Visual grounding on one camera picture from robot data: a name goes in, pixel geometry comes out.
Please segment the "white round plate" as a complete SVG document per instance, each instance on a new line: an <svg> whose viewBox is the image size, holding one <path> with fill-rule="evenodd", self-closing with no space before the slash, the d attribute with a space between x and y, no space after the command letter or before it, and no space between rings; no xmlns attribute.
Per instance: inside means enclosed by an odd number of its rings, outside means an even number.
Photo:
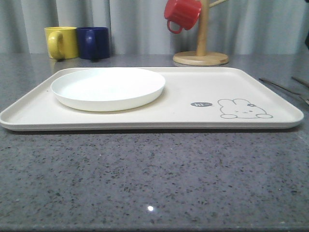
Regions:
<svg viewBox="0 0 309 232"><path fill-rule="evenodd" d="M51 84L59 102L91 112L112 112L146 105L157 99L165 78L141 68L94 68L66 74Z"/></svg>

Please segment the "silver metal fork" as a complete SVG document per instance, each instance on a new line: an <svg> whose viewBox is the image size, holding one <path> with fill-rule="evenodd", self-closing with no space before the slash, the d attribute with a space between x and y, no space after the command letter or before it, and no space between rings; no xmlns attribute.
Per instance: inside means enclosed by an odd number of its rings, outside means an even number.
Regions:
<svg viewBox="0 0 309 232"><path fill-rule="evenodd" d="M267 80L265 78L259 78L260 81L264 82L264 83L268 83L268 84L271 84L273 86L276 86L276 87L279 87L281 89L284 89L285 91L289 92L289 93L292 93L294 95L297 95L301 100L303 100L307 105L309 104L309 96L306 95L306 94L303 94L303 93L298 93L298 92L295 92L287 87L284 87L278 83L275 83L273 81L270 81L270 80Z"/></svg>

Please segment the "silver metal chopsticks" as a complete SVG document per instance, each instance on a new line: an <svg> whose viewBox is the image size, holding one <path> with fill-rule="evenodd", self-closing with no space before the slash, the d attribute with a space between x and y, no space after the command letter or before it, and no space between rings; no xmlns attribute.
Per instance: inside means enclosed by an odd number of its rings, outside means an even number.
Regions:
<svg viewBox="0 0 309 232"><path fill-rule="evenodd" d="M309 82L298 77L292 76L292 79L309 88Z"/></svg>

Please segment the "beige rabbit serving tray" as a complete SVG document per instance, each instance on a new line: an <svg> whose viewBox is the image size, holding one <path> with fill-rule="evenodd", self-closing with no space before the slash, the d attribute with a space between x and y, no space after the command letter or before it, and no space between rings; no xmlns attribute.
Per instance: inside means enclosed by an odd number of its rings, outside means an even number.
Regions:
<svg viewBox="0 0 309 232"><path fill-rule="evenodd" d="M90 68L63 69L0 115L12 131L125 129L287 129L303 113L242 70L234 68L152 67L166 80L153 102L130 110L87 112L61 104L51 83Z"/></svg>

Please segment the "wooden mug tree stand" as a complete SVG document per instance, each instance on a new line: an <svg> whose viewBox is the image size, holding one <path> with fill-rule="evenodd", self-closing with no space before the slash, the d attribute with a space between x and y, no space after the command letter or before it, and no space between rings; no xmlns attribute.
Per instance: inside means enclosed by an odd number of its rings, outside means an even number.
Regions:
<svg viewBox="0 0 309 232"><path fill-rule="evenodd" d="M197 49L196 51L176 53L173 56L174 62L191 66L215 66L229 62L228 55L207 51L209 9L223 2L225 0L216 0L212 3L210 0L201 0L202 9L198 20Z"/></svg>

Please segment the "grey curtain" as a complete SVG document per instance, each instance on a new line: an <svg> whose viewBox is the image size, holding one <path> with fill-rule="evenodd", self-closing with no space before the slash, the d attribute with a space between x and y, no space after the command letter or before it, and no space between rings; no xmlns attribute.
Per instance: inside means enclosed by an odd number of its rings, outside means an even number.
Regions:
<svg viewBox="0 0 309 232"><path fill-rule="evenodd" d="M113 54L174 54L196 48L197 29L168 31L164 0L3 0L0 51L46 53L46 27L107 27ZM207 48L226 54L306 54L303 0L229 0L210 9Z"/></svg>

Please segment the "dark blue mug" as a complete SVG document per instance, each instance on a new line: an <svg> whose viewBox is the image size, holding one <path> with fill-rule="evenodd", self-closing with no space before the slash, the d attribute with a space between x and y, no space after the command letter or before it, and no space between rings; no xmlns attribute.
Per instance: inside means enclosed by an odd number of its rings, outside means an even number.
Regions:
<svg viewBox="0 0 309 232"><path fill-rule="evenodd" d="M107 27L80 27L76 32L80 58L97 60L110 57Z"/></svg>

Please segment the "red ribbed mug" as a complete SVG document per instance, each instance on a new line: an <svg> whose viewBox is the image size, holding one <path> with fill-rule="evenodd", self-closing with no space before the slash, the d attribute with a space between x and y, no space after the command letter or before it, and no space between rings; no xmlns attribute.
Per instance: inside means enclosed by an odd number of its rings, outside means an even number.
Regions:
<svg viewBox="0 0 309 232"><path fill-rule="evenodd" d="M164 10L167 28L174 34L190 30L198 21L202 10L199 0L168 0Z"/></svg>

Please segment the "yellow mug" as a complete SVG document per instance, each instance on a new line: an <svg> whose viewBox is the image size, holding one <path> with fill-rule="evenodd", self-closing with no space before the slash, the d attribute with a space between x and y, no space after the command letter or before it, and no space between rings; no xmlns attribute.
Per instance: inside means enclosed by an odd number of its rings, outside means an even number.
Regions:
<svg viewBox="0 0 309 232"><path fill-rule="evenodd" d="M55 60L79 56L76 27L47 27L44 29L49 58Z"/></svg>

